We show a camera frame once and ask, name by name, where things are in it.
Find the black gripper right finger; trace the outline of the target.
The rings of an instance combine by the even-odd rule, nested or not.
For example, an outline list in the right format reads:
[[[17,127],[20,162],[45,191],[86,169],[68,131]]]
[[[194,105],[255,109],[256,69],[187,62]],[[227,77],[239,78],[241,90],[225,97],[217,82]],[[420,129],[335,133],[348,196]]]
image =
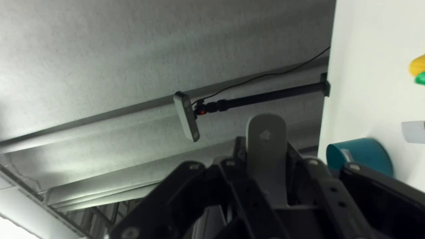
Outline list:
[[[420,190],[353,162],[332,174],[291,143],[287,157],[290,199],[322,210],[332,231],[326,239],[425,239]]]

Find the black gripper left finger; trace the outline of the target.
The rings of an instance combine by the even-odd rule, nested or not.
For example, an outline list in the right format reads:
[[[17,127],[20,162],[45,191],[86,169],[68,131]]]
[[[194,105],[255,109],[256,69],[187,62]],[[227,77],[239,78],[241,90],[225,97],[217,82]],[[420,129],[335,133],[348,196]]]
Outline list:
[[[230,181],[243,171],[244,165],[235,159],[209,167],[183,162],[109,231],[109,238],[183,239],[209,207],[235,204]]]

